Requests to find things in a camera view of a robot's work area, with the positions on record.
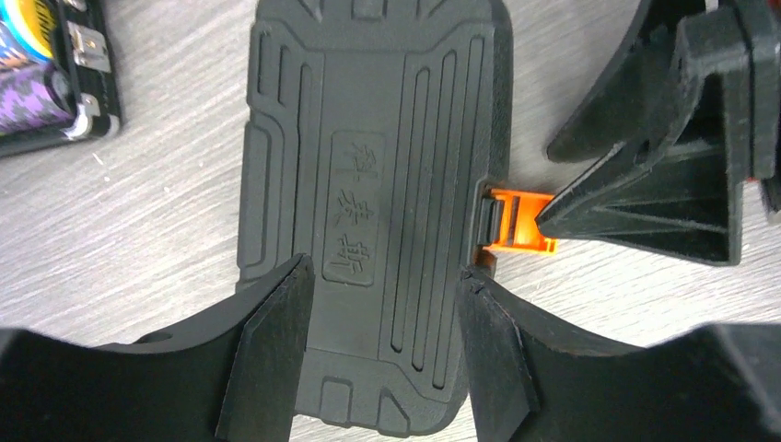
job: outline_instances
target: yellow and blue battery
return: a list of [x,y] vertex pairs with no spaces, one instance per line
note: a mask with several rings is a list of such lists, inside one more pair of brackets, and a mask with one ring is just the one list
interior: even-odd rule
[[45,0],[0,0],[0,71],[52,59],[54,11]]

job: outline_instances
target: black battery case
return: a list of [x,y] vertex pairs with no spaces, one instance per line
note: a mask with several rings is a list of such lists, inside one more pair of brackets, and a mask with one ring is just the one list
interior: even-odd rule
[[[53,62],[68,75],[74,119],[33,131],[0,136],[0,157],[116,135],[122,111],[101,0],[50,0],[58,26],[52,32]],[[83,45],[86,39],[95,48]]]
[[454,298],[507,178],[500,0],[264,0],[251,32],[239,286],[315,263],[297,412],[435,433],[467,394]]

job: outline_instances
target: purple battery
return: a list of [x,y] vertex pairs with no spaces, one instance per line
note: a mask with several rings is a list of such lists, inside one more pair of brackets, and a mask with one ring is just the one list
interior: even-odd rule
[[67,77],[51,64],[0,74],[0,134],[71,122],[70,95]]

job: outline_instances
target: metal clip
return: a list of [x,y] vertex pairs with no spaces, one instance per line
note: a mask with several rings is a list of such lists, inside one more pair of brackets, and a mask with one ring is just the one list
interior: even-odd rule
[[109,47],[103,34],[72,21],[68,22],[68,31],[71,34],[76,64],[96,71],[111,72]]

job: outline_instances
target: tool case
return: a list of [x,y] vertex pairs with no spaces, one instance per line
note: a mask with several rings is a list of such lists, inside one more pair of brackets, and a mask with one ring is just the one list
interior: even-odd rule
[[500,0],[265,0],[251,34],[239,287],[316,283],[297,412],[432,434],[467,394],[454,299],[507,178]]
[[52,63],[72,93],[71,121],[0,136],[0,157],[113,136],[122,123],[115,62],[100,0],[47,0],[56,17]]

